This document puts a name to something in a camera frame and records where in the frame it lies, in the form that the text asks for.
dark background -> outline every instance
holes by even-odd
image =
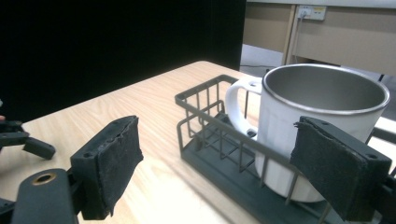
[[[0,114],[22,122],[206,60],[239,69],[242,0],[0,3]]]

power outlet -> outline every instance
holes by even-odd
[[[327,7],[301,5],[298,9],[298,18],[304,20],[324,21]]]

wooden tabletop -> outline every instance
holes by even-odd
[[[39,171],[69,169],[69,158],[109,122],[137,115],[144,160],[114,216],[92,223],[257,223],[180,158],[176,126],[185,114],[175,95],[221,74],[248,77],[213,63],[192,63],[24,123],[26,132],[57,152],[44,161],[22,146],[5,147],[0,154],[0,198],[15,201],[22,180]],[[79,222],[90,221],[79,216]]]

wire basket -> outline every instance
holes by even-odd
[[[181,158],[209,179],[261,223],[349,223],[344,222],[327,202],[297,203],[289,196],[277,195],[263,184],[254,166],[255,151],[302,175],[289,159],[235,130],[224,108],[226,90],[237,79],[221,75],[176,96],[185,108],[186,118],[177,125]],[[248,91],[243,101],[246,117],[250,102]]]

cup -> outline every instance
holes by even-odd
[[[238,104],[239,89],[261,95],[258,127],[243,116]],[[226,92],[225,106],[235,129],[252,133],[259,143],[286,158],[294,149],[300,116],[322,119],[365,142],[389,102],[389,91],[365,75],[330,65],[292,64],[275,68],[263,78],[241,79]],[[262,176],[265,156],[256,152],[255,167]],[[292,187],[293,172],[269,159],[265,185],[284,197]],[[297,178],[290,197],[312,203],[323,197],[302,176]]]

